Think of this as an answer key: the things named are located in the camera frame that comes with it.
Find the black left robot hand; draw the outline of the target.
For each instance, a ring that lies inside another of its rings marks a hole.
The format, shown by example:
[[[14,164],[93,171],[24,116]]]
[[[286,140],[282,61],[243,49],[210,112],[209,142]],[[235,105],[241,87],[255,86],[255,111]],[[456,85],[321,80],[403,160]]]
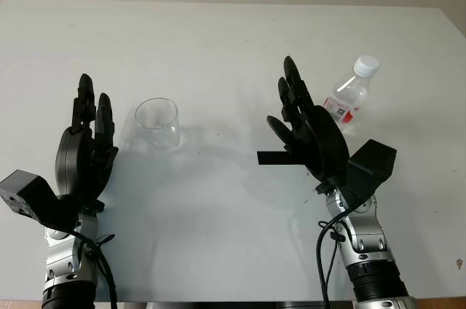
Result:
[[[79,210],[103,211],[99,196],[111,175],[118,147],[114,146],[111,100],[101,93],[95,103],[92,79],[83,74],[74,99],[71,126],[61,136],[55,158],[58,200]]]

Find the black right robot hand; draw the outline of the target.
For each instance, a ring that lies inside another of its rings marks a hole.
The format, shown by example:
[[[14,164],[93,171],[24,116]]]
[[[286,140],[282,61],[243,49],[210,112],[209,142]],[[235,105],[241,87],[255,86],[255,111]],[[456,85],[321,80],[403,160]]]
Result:
[[[283,68],[284,76],[277,84],[282,119],[269,115],[266,121],[284,143],[284,150],[258,153],[258,160],[270,165],[304,165],[319,182],[339,186],[349,159],[343,135],[327,110],[312,100],[291,56],[285,57]]]

